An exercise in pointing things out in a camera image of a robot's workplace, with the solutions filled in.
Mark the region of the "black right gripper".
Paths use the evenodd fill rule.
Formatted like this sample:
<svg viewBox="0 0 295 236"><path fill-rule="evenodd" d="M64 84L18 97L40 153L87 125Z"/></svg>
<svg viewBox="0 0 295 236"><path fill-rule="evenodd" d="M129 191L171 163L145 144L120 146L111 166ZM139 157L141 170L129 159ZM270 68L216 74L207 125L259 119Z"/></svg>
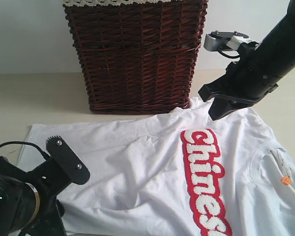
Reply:
<svg viewBox="0 0 295 236"><path fill-rule="evenodd" d="M200 98L207 102L214 98L209 109L212 120L249 108L274 91L279 77L266 72L255 60L258 43L241 43L237 49L240 60L231 63L224 76L204 84L198 91Z"/></svg>

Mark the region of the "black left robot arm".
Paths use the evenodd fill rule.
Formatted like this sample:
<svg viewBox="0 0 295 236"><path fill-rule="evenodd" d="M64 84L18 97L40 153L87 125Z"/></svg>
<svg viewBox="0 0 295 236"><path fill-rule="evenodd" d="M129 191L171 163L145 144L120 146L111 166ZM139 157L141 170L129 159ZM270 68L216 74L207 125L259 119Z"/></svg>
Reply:
<svg viewBox="0 0 295 236"><path fill-rule="evenodd" d="M64 206L57 200L72 180L54 159L25 172L0 157L0 236L64 236Z"/></svg>

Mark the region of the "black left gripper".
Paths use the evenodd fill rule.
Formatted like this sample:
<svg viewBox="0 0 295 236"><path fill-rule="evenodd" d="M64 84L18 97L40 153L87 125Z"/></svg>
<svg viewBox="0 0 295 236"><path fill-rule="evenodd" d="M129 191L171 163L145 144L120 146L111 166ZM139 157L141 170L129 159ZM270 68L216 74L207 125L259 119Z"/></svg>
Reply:
<svg viewBox="0 0 295 236"><path fill-rule="evenodd" d="M63 205L57 200L70 183L49 159L25 172L0 157L0 236L65 236Z"/></svg>

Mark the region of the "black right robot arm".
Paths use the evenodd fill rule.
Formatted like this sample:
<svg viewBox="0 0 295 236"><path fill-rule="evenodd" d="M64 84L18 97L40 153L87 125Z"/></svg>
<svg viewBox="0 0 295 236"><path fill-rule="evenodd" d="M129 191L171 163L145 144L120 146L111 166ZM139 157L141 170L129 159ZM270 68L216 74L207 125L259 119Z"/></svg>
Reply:
<svg viewBox="0 0 295 236"><path fill-rule="evenodd" d="M223 76L198 91L204 102L213 100L211 119L254 106L295 68L295 0L260 43L240 32L216 30L206 35L204 48L232 59Z"/></svg>

